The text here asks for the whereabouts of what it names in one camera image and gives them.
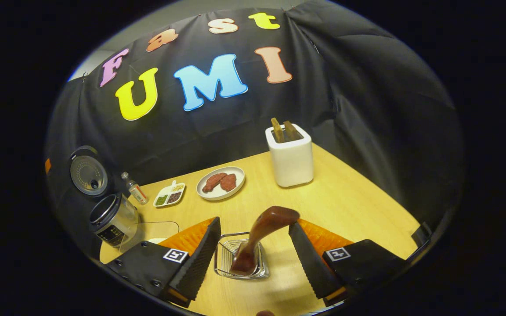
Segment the yellow letter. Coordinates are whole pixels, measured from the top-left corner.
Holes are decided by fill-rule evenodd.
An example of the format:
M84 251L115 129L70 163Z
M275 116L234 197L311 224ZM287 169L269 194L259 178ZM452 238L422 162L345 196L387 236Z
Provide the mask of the yellow letter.
M214 34L231 33L237 31L237 25L233 24L235 21L231 18L219 18L208 22L210 27L208 30Z
M152 68L146 70L138 77L138 80L144 82L144 90L146 91L146 100L138 106L134 104L134 99L132 98L133 81L127 82L124 86L118 88L115 96L118 98L120 114L122 114L123 118L129 121L137 120L148 114L153 106L155 106L157 102L157 86L155 85L154 75L156 72L157 68Z
M267 15L265 12L259 12L257 14L250 15L248 18L255 19L257 26L262 29L276 30L277 28L281 27L279 24L272 24L270 20L275 20L275 16Z

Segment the green seasoning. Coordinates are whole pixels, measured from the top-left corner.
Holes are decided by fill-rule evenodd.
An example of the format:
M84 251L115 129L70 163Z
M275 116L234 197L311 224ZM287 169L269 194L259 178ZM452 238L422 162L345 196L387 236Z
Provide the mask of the green seasoning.
M165 200L167 200L167 196L164 195L164 196L160 196L158 199L157 199L157 203L155 205L159 206L159 205L163 205L163 203L165 203Z

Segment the raw meat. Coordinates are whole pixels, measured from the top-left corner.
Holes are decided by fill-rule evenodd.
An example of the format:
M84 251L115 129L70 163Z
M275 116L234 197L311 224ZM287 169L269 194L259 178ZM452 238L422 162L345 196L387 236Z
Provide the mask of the raw meat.
M220 172L211 176L210 178L208 178L208 180L206 180L206 185L204 186L204 188L202 188L202 191L204 193L211 192L215 188L215 186L219 184L220 180L227 175L228 174L225 172Z
M235 188L235 174L231 173L225 176L224 178L221 178L220 186L226 192L233 190Z

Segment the silicone spatula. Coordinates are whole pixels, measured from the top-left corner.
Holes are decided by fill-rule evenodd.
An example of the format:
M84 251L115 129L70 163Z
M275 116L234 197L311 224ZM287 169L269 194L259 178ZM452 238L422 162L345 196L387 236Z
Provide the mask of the silicone spatula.
M241 276L249 276L255 272L257 267L255 246L262 238L276 230L294 224L298 218L300 218L298 212L282 206L271 206L261 213L249 232L249 240L239 246L229 271Z

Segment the spice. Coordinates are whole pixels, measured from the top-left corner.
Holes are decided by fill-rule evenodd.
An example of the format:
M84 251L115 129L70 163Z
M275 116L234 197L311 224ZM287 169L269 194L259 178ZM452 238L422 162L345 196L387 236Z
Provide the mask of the spice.
M181 190L182 188L184 188L184 184L177 184L176 186L173 187L173 190L171 190L171 192L175 192L175 191L178 191L178 190Z
M163 205L163 203L165 203L165 200L167 200L167 196L164 195L164 196L160 196L158 199L157 199L157 203L155 205Z
M171 194L171 196L169 197L169 200L167 201L167 203L173 203L176 200L179 200L179 196L181 196L181 192L176 192L174 194Z

